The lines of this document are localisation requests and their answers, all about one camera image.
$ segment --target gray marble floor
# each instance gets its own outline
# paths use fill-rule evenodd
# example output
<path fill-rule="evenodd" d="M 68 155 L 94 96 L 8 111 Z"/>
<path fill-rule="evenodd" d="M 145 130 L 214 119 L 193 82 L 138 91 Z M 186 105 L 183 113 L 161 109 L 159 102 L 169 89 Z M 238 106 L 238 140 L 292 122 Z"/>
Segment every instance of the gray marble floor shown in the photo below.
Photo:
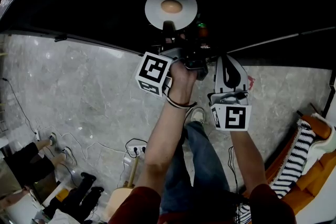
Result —
<path fill-rule="evenodd" d="M 131 138 L 147 140 L 160 115 L 164 99 L 140 90 L 134 73 L 140 61 L 137 55 L 75 42 L 55 43 L 52 39 L 29 36 L 5 37 L 2 73 L 17 97 L 34 129 L 42 137 L 58 135 L 59 147 L 70 146 L 77 159 L 77 172 L 97 176 L 97 185 L 105 188 L 104 206 L 117 187 L 123 171 L 123 153 Z M 309 102 L 323 109 L 329 94 L 329 70 L 292 67 L 245 67 L 255 79 L 250 91 L 252 105 L 249 132 L 264 159 L 276 148 L 294 120 L 297 109 Z M 209 111 L 206 95 L 212 92 L 214 68 L 203 82 L 197 82 L 192 99 Z M 33 133 L 8 86 L 0 82 L 8 138 L 18 149 L 33 139 Z M 228 133 L 214 129 L 207 118 L 206 132 L 223 163 L 230 187 L 235 189 L 227 166 Z M 193 175 L 192 154 L 185 145 L 187 169 Z M 237 168 L 239 185 L 243 184 Z M 63 167 L 57 173 L 65 173 Z M 127 178 L 129 168 L 122 175 Z"/>

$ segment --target striped cloth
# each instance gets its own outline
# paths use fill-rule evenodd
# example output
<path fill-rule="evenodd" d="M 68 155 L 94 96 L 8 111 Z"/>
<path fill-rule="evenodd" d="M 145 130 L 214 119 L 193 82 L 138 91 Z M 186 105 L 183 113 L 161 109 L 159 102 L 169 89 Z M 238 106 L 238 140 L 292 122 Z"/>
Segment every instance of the striped cloth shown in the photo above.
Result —
<path fill-rule="evenodd" d="M 315 139 L 310 124 L 304 120 L 298 121 L 298 133 L 291 145 L 291 149 L 286 156 L 277 176 L 269 184 L 275 191 L 279 199 L 290 192 L 303 171 L 303 165 L 307 159 L 310 145 Z M 251 221 L 250 207 L 243 205 L 237 209 L 240 223 L 246 224 Z"/>

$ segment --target black shoe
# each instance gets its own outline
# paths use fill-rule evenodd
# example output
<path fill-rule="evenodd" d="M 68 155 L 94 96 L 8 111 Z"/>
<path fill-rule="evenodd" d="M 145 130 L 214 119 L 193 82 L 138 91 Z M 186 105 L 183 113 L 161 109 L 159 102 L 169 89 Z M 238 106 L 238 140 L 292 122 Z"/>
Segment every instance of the black shoe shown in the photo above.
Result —
<path fill-rule="evenodd" d="M 100 193 L 102 193 L 104 191 L 104 188 L 102 188 L 102 187 L 92 187 L 91 190 L 99 191 Z"/>
<path fill-rule="evenodd" d="M 92 181 L 95 181 L 97 179 L 95 176 L 90 175 L 90 174 L 85 173 L 85 172 L 82 172 L 80 175 L 81 175 L 81 177 L 87 178 L 87 179 L 92 180 Z"/>

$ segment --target shoe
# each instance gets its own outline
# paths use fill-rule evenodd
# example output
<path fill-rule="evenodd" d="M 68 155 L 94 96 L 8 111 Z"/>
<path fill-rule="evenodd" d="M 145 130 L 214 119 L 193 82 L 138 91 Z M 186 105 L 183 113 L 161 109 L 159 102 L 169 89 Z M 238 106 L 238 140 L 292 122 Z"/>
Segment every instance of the shoe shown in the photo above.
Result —
<path fill-rule="evenodd" d="M 191 114 L 191 122 L 198 121 L 200 124 L 205 122 L 205 111 L 202 108 L 195 108 Z"/>
<path fill-rule="evenodd" d="M 80 174 L 81 177 L 84 177 L 84 178 L 87 178 L 87 179 L 90 179 L 92 181 L 95 181 L 97 178 L 94 176 L 94 175 L 91 175 L 91 174 L 88 174 L 86 172 L 82 172 Z"/>
<path fill-rule="evenodd" d="M 51 145 L 50 145 L 50 146 L 54 146 L 54 145 L 56 145 L 57 136 L 56 136 L 55 133 L 51 133 L 49 139 L 50 139 L 50 141 L 51 141 Z"/>
<path fill-rule="evenodd" d="M 104 188 L 102 188 L 102 187 L 92 187 L 91 190 L 99 191 L 100 193 L 102 193 L 104 191 Z"/>
<path fill-rule="evenodd" d="M 70 148 L 68 148 L 68 147 L 66 146 L 66 147 L 62 150 L 62 153 L 65 154 L 65 156 L 66 156 L 66 161 L 67 161 L 69 164 L 71 164 L 71 165 L 73 165 L 73 166 L 76 166 L 76 165 L 77 165 L 77 161 L 76 161 L 74 155 L 72 154 L 72 151 L 71 151 Z"/>

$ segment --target white box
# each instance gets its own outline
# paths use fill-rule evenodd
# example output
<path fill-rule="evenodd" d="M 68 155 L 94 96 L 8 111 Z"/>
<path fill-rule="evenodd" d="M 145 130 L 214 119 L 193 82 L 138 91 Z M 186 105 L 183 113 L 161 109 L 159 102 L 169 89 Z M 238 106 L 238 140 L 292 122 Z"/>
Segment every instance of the white box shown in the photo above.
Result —
<path fill-rule="evenodd" d="M 171 63 L 171 58 L 146 52 L 135 76 L 139 88 L 161 97 Z"/>
<path fill-rule="evenodd" d="M 217 130 L 247 131 L 252 106 L 240 104 L 214 104 L 210 109 Z"/>

